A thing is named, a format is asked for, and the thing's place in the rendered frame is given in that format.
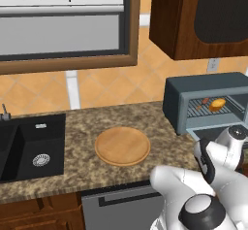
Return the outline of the wood-framed window with blinds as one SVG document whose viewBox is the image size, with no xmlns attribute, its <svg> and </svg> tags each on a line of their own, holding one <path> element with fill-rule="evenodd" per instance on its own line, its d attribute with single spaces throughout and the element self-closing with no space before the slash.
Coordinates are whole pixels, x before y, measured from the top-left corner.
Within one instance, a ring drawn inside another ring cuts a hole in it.
<svg viewBox="0 0 248 230">
<path fill-rule="evenodd" d="M 140 0 L 0 0 L 0 74 L 134 66 Z"/>
</svg>

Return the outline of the white wall socket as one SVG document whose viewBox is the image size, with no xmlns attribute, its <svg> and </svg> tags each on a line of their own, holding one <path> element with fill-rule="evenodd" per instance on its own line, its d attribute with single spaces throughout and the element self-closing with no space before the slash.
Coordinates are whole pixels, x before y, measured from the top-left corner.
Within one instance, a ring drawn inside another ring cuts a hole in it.
<svg viewBox="0 0 248 230">
<path fill-rule="evenodd" d="M 219 68 L 219 58 L 209 58 L 207 63 L 207 73 L 217 72 Z"/>
</svg>

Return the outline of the cupboard door with dark panel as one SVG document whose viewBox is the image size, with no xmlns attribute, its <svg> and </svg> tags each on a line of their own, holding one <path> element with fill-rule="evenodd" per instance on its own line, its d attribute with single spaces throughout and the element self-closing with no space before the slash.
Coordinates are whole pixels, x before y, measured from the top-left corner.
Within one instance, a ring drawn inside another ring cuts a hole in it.
<svg viewBox="0 0 248 230">
<path fill-rule="evenodd" d="M 175 60 L 248 56 L 248 0 L 183 0 Z"/>
</svg>

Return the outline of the dark wood wall cupboard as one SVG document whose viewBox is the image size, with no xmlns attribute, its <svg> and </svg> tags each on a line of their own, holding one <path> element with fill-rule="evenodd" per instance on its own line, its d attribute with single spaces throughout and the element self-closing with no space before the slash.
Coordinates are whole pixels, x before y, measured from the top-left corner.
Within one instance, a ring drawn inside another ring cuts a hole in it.
<svg viewBox="0 0 248 230">
<path fill-rule="evenodd" d="M 152 0 L 150 40 L 174 59 L 183 0 Z"/>
</svg>

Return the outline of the round wooden cutting board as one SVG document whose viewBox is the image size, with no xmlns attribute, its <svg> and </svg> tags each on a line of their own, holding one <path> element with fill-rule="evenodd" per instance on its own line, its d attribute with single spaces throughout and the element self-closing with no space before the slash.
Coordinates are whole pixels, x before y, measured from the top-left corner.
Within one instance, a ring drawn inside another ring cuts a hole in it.
<svg viewBox="0 0 248 230">
<path fill-rule="evenodd" d="M 149 154 L 149 139 L 132 127 L 112 127 L 101 133 L 95 141 L 95 152 L 106 163 L 114 166 L 133 166 Z"/>
</svg>

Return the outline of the golden baguette bread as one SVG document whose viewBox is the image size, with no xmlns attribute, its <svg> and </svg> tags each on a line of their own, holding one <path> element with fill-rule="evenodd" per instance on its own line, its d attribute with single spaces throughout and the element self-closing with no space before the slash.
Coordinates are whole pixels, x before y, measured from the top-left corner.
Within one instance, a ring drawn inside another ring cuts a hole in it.
<svg viewBox="0 0 248 230">
<path fill-rule="evenodd" d="M 226 100 L 224 98 L 218 98 L 213 100 L 208 108 L 211 112 L 217 112 L 221 110 L 225 106 L 225 104 Z"/>
</svg>

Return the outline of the toaster oven door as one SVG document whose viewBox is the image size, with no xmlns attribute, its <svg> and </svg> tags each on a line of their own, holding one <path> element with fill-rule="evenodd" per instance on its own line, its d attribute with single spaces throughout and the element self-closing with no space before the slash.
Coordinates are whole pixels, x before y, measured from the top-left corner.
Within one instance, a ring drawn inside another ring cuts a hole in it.
<svg viewBox="0 0 248 230">
<path fill-rule="evenodd" d="M 245 140 L 243 144 L 244 149 L 248 149 L 248 127 L 244 126 L 242 124 L 235 124 L 234 127 L 239 127 L 242 129 L 247 136 L 247 139 Z M 211 141 L 215 141 L 219 135 L 227 129 L 227 126 L 220 126 L 220 127 L 211 127 L 211 128 L 202 128 L 202 129 L 188 129 L 188 133 L 197 141 L 201 138 L 207 138 Z"/>
</svg>

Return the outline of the brown wooden base cupboard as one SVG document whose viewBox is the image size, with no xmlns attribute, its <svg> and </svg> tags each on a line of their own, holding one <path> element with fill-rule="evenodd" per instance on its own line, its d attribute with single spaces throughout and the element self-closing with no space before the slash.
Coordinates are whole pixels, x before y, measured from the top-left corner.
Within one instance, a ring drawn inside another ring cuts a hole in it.
<svg viewBox="0 0 248 230">
<path fill-rule="evenodd" d="M 85 230 L 80 193 L 2 204 L 0 230 Z"/>
</svg>

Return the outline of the black kitchen sink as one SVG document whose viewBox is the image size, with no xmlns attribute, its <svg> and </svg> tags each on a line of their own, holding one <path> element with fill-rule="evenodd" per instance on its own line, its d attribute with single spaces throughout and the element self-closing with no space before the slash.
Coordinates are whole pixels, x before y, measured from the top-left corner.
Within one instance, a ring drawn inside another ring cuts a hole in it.
<svg viewBox="0 0 248 230">
<path fill-rule="evenodd" d="M 0 183 L 64 174 L 66 115 L 0 122 Z"/>
</svg>

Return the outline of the grey sink tap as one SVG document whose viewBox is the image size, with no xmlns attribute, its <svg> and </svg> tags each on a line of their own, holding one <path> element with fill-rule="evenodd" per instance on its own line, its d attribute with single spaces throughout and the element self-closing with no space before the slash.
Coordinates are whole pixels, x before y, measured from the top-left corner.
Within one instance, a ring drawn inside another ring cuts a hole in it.
<svg viewBox="0 0 248 230">
<path fill-rule="evenodd" d="M 5 105 L 2 105 L 4 113 L 0 114 L 0 121 L 8 121 L 11 119 L 11 114 L 7 112 Z"/>
</svg>

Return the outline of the kebab skewer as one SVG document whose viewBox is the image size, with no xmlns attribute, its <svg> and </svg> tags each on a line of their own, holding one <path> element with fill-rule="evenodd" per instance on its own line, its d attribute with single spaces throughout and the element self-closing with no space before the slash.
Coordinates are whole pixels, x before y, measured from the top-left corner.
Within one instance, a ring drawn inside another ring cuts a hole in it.
<svg viewBox="0 0 248 230">
<path fill-rule="evenodd" d="M 209 98 L 204 98 L 201 100 L 201 103 L 196 107 L 197 110 L 199 110 L 202 105 L 206 104 L 208 102 Z"/>
</svg>

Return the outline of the grey-blue toaster oven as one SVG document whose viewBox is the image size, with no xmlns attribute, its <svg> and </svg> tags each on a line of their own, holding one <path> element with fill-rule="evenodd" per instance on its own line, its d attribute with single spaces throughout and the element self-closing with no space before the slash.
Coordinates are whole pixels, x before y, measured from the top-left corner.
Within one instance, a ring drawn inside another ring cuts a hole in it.
<svg viewBox="0 0 248 230">
<path fill-rule="evenodd" d="M 244 116 L 235 114 L 187 117 L 191 99 L 231 96 L 245 108 Z M 166 79 L 163 112 L 177 135 L 188 129 L 233 124 L 248 127 L 248 77 L 239 72 L 206 74 Z"/>
</svg>

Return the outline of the grey dishwasher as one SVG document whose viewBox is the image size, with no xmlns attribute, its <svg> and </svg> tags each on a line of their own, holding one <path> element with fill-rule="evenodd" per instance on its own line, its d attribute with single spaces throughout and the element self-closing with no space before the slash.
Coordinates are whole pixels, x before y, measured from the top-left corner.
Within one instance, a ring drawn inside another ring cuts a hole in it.
<svg viewBox="0 0 248 230">
<path fill-rule="evenodd" d="M 149 181 L 124 183 L 81 192 L 86 230 L 149 230 L 164 206 L 163 196 L 100 207 L 107 201 L 156 192 Z"/>
</svg>

